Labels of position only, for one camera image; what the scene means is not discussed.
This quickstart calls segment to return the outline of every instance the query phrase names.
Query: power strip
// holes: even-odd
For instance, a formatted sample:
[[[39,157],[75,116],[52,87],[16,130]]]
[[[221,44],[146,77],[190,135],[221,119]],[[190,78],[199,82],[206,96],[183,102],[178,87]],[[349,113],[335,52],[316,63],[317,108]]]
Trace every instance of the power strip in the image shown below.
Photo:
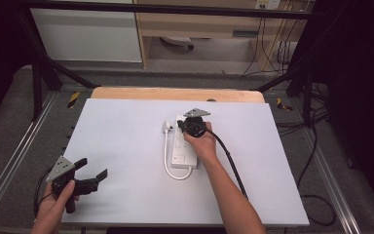
[[[171,166],[174,168],[197,168],[197,155],[193,146],[184,139],[177,121],[185,120],[184,116],[177,116],[174,128],[174,144],[172,147]]]

